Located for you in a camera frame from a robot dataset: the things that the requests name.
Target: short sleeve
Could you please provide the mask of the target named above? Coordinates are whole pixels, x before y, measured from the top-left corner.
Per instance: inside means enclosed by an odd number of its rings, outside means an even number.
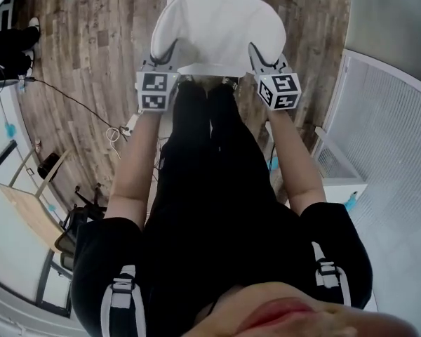
[[[108,218],[79,228],[74,257],[72,305],[90,336],[101,336],[100,308],[105,289],[125,265],[141,260],[142,233],[126,218]]]
[[[301,219],[324,256],[345,271],[352,306],[364,308],[371,297],[373,271],[345,206],[326,202],[312,204],[304,210]]]

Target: black pants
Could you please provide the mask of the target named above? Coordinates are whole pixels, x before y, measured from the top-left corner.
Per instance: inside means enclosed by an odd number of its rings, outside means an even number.
[[[4,67],[5,78],[14,79],[27,73],[32,61],[23,51],[33,47],[39,36],[35,27],[0,31],[0,65]]]
[[[173,108],[173,132],[161,151],[152,214],[178,199],[197,206],[209,197],[274,203],[264,156],[242,122],[230,86],[209,91],[180,84]]]

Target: pink lips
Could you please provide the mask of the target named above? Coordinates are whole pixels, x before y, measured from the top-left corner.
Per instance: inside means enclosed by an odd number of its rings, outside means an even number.
[[[271,300],[252,312],[241,323],[236,333],[241,333],[255,327],[282,323],[297,313],[315,313],[315,311],[297,298]]]

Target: white seat cushion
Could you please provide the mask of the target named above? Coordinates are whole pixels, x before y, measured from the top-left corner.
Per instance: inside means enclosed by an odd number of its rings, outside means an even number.
[[[176,39],[183,45],[180,66],[211,65],[221,67],[222,74],[234,70],[243,76],[252,72],[249,43],[265,62],[275,63],[286,31],[273,8],[261,0],[172,0],[154,28],[151,54],[161,58]]]

